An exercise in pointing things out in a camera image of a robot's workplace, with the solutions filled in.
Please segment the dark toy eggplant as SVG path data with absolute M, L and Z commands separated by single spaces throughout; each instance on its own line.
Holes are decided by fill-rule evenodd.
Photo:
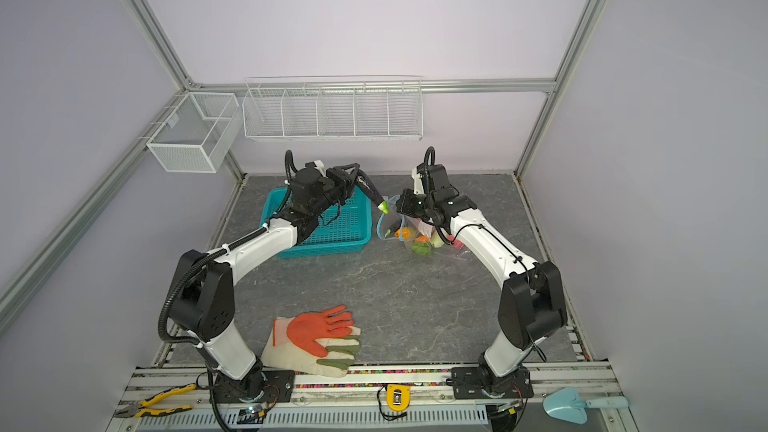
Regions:
M 355 176 L 356 186 L 371 200 L 371 202 L 385 215 L 389 213 L 386 199 L 379 192 L 370 177 L 358 169 Z
M 383 235 L 384 240 L 398 240 L 398 232 L 402 225 L 400 223 L 392 224 L 388 227 Z

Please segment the clear zip top bag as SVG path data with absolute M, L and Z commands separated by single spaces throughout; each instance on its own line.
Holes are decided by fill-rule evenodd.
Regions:
M 437 233 L 437 230 L 434 226 L 427 224 L 426 222 L 420 220 L 420 219 L 414 219 L 411 217 L 407 217 L 405 215 L 402 215 L 396 211 L 396 201 L 399 198 L 399 195 L 394 195 L 384 198 L 387 201 L 387 204 L 389 206 L 389 213 L 387 215 L 383 214 L 381 211 L 381 215 L 378 219 L 378 222 L 376 224 L 376 235 L 380 240 L 383 241 L 394 241 L 400 245 L 402 245 L 408 252 L 414 254 L 409 250 L 409 245 L 411 241 L 401 241 L 401 240 L 384 240 L 383 235 L 388 227 L 390 227 L 392 224 L 400 223 L 402 227 L 411 227 L 415 231 L 427 236 L 431 236 L 434 233 Z M 469 250 L 464 246 L 463 249 L 456 250 L 453 249 L 450 246 L 450 243 L 448 241 L 444 241 L 445 245 L 442 248 L 436 249 L 433 254 L 430 257 L 427 258 L 439 258 L 439 259 L 466 259 L 469 254 Z

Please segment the yellow green toy corn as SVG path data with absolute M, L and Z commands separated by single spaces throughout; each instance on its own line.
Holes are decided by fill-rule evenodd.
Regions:
M 412 241 L 417 234 L 418 232 L 411 227 L 401 227 L 395 232 L 395 237 L 401 241 Z

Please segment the teal plastic basket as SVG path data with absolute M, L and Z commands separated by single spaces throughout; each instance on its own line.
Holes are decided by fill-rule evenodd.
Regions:
M 320 215 L 293 215 L 297 212 L 291 201 L 286 205 L 279 219 L 299 219 L 299 225 L 314 225 L 312 233 L 303 241 L 292 246 L 291 238 L 296 238 L 300 229 L 294 229 L 291 223 L 281 222 L 272 226 L 270 221 L 286 194 L 286 188 L 271 191 L 266 199 L 262 213 L 262 224 L 274 229 L 255 239 L 253 244 L 243 246 L 248 252 L 254 252 L 259 257 L 276 255 L 282 259 L 345 254 L 360 252 L 370 241 L 372 235 L 371 202 L 359 189 L 355 189 L 343 205 L 332 202 Z

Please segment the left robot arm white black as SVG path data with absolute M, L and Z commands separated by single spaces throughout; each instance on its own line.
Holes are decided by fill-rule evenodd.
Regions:
M 266 386 L 265 367 L 341 378 L 355 362 L 360 330 L 343 306 L 276 318 L 261 355 L 248 346 L 234 322 L 235 287 L 268 259 L 293 248 L 316 230 L 330 208 L 340 209 L 362 191 L 372 203 L 384 199 L 359 164 L 298 168 L 286 152 L 286 194 L 255 231 L 219 248 L 186 252 L 158 319 L 167 343 L 187 343 L 203 357 L 211 381 L 231 386 L 240 400 L 257 399 Z

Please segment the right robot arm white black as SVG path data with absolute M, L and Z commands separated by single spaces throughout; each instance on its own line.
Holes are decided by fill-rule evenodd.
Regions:
M 460 398 L 482 394 L 524 399 L 530 373 L 523 362 L 539 344 L 566 326 L 568 312 L 561 273 L 550 261 L 540 262 L 506 239 L 477 204 L 450 182 L 445 167 L 427 148 L 412 171 L 414 186 L 396 202 L 397 212 L 434 227 L 446 245 L 461 242 L 491 273 L 500 288 L 499 332 L 466 375 L 454 372 Z

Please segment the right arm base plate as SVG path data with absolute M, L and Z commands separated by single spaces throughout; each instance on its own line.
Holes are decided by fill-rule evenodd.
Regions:
M 454 367 L 448 382 L 459 400 L 529 399 L 534 396 L 530 371 L 520 366 L 498 377 L 486 366 Z

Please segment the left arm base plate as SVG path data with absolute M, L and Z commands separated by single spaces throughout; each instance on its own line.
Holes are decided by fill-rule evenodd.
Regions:
M 260 370 L 242 380 L 217 374 L 213 395 L 221 404 L 285 403 L 291 399 L 296 373 L 292 370 Z

